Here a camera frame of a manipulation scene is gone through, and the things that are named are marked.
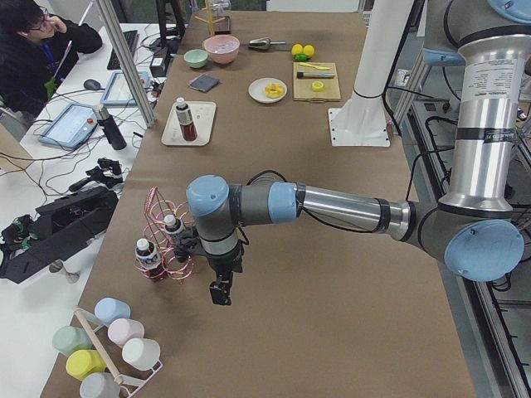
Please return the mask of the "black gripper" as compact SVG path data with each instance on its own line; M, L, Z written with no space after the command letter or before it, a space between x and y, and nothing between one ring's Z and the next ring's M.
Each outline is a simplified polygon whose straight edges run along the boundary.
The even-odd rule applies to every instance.
M238 242L228 253L208 255L207 261L216 274L209 286L212 302L216 305L231 305L231 287L234 273L242 273L243 244Z

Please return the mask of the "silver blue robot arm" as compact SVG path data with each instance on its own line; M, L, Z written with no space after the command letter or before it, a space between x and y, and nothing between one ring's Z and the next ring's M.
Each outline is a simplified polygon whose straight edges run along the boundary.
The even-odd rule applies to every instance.
M434 204L389 202L295 182L229 184L206 175L186 190L202 253L215 271L212 301L231 302L241 270L237 228L294 220L301 212L357 233L414 245L453 273L488 282L512 271L524 240L504 189L524 65L530 55L527 1L430 1L424 59L464 63L449 191Z

